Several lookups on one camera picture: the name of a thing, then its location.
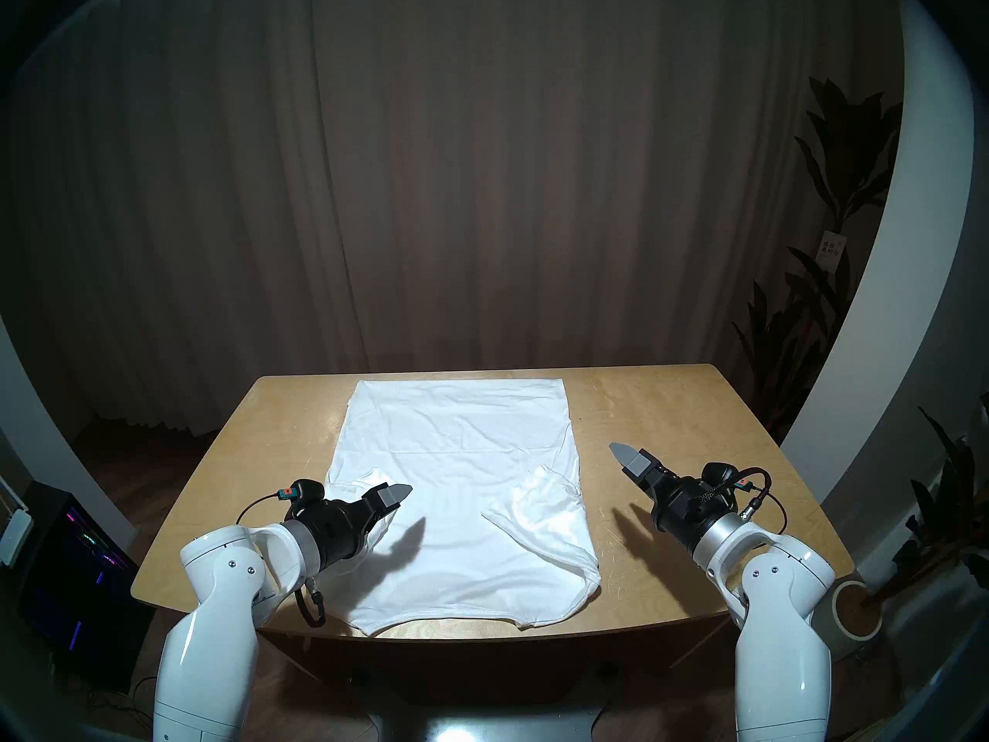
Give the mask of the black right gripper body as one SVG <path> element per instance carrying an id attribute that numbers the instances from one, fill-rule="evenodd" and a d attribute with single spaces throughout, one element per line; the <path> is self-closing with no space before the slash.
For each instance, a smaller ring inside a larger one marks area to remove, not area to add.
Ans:
<path id="1" fill-rule="evenodd" d="M 736 512 L 733 491 L 714 490 L 698 478 L 666 472 L 651 477 L 651 498 L 655 529 L 671 534 L 689 553 L 719 519 Z"/>

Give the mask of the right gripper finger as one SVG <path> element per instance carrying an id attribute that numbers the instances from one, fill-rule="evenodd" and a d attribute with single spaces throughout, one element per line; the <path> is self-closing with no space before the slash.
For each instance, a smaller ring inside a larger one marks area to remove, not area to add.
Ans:
<path id="1" fill-rule="evenodd" d="M 622 472 L 640 491 L 647 495 L 662 495 L 670 484 L 670 472 L 662 461 L 645 449 L 611 442 L 609 449 L 622 467 Z"/>

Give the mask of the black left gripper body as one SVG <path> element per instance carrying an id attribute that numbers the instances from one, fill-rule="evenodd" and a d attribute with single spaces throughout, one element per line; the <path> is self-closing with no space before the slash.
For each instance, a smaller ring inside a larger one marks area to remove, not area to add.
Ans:
<path id="1" fill-rule="evenodd" d="M 323 489 L 300 489 L 298 521 L 316 542 L 318 570 L 354 557 L 388 514 L 376 512 L 376 489 L 369 489 L 355 502 L 327 500 Z"/>

